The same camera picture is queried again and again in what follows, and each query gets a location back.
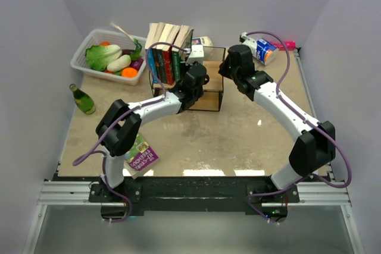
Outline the green coin book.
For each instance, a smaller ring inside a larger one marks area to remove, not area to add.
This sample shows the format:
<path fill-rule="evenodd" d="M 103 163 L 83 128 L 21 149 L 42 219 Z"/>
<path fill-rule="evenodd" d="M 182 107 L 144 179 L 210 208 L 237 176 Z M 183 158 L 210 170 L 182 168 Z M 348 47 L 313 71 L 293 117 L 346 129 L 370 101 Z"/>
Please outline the green coin book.
<path fill-rule="evenodd" d="M 181 47 L 182 49 L 190 48 L 192 45 L 193 28 L 187 25 L 181 25 L 179 33 L 176 36 L 174 45 Z M 178 82 L 184 74 L 184 52 L 178 48 L 172 48 L 172 59 L 175 81 Z"/>

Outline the Little Women book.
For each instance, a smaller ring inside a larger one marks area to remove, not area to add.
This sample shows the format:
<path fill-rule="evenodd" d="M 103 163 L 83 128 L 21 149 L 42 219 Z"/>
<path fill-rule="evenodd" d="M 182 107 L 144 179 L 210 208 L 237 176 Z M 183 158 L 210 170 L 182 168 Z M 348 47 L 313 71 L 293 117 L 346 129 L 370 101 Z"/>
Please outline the Little Women book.
<path fill-rule="evenodd" d="M 164 29 L 159 38 L 159 42 L 168 42 L 173 29 L 173 24 L 165 24 Z M 171 67 L 171 47 L 168 45 L 158 45 L 156 47 L 156 55 L 158 58 L 158 69 L 160 80 L 162 83 L 172 85 L 174 83 L 174 75 Z"/>

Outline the red patterned book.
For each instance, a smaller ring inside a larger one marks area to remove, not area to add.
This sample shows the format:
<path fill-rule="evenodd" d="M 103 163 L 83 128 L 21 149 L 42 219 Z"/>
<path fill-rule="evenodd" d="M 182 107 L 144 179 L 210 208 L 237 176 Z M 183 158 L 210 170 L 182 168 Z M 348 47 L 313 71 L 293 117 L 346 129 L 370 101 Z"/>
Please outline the red patterned book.
<path fill-rule="evenodd" d="M 164 30 L 162 32 L 163 41 L 169 44 L 173 44 L 179 33 L 180 26 L 174 24 L 165 24 Z M 167 78 L 167 84 L 172 85 L 174 83 L 174 72 L 172 65 L 172 46 L 164 45 L 162 48 L 162 55 L 164 59 L 165 73 Z"/>

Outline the dark Edward Tulane book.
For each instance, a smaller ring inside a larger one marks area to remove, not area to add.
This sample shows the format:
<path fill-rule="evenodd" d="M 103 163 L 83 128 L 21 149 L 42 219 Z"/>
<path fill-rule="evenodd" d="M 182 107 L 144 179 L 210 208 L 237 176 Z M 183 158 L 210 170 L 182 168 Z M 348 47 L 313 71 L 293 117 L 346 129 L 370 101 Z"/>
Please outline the dark Edward Tulane book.
<path fill-rule="evenodd" d="M 154 36 L 154 43 L 157 43 L 160 41 L 161 34 L 164 30 L 165 23 L 158 23 L 157 29 L 155 31 Z M 165 66 L 164 66 L 164 59 L 162 55 L 162 51 L 159 48 L 159 45 L 154 46 L 154 58 L 155 58 L 155 67 L 157 69 L 157 75 L 160 81 L 164 84 L 167 83 L 166 73 L 165 73 Z"/>

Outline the blue 26-storey treehouse book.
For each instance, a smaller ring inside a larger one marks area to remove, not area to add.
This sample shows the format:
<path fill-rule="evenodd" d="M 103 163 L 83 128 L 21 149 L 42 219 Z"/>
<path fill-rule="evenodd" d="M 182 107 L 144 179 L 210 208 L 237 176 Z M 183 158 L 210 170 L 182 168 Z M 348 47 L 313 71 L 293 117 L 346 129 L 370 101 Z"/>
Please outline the blue 26-storey treehouse book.
<path fill-rule="evenodd" d="M 158 23 L 150 23 L 149 24 L 149 32 L 146 38 L 146 43 L 145 43 L 145 51 L 146 51 L 146 57 L 147 57 L 147 64 L 148 67 L 151 69 L 152 73 L 152 82 L 153 84 L 158 84 L 158 78 L 157 78 L 157 69 L 155 66 L 155 58 L 154 58 L 154 50 L 151 48 L 148 50 L 148 48 L 153 44 L 155 34 L 157 31 Z"/>

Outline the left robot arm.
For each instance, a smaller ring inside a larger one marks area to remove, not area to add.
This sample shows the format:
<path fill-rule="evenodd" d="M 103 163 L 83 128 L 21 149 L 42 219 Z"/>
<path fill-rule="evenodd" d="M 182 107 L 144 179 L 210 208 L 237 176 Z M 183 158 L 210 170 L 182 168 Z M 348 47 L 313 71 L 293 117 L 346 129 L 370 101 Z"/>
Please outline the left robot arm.
<path fill-rule="evenodd" d="M 141 102 L 116 100 L 96 128 L 99 143 L 106 151 L 102 163 L 102 194 L 110 202 L 123 196 L 124 154 L 134 145 L 139 129 L 161 117 L 179 114 L 192 107 L 203 96 L 203 85 L 209 82 L 207 69 L 194 64 L 184 78 L 165 94 Z"/>

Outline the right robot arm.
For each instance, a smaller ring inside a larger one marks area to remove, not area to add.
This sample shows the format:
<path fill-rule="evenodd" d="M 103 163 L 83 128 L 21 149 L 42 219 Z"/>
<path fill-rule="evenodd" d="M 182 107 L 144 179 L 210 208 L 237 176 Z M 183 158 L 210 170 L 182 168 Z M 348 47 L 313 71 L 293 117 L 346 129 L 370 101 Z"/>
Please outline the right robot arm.
<path fill-rule="evenodd" d="M 232 79 L 238 91 L 265 108 L 290 134 L 294 146 L 289 162 L 270 176 L 265 187 L 268 200 L 279 202 L 286 188 L 332 161 L 336 148 L 321 132 L 335 138 L 335 127 L 329 121 L 320 123 L 308 115 L 284 93 L 276 93 L 277 84 L 265 72 L 255 69 L 250 49 L 234 45 L 220 65 L 219 74 Z"/>

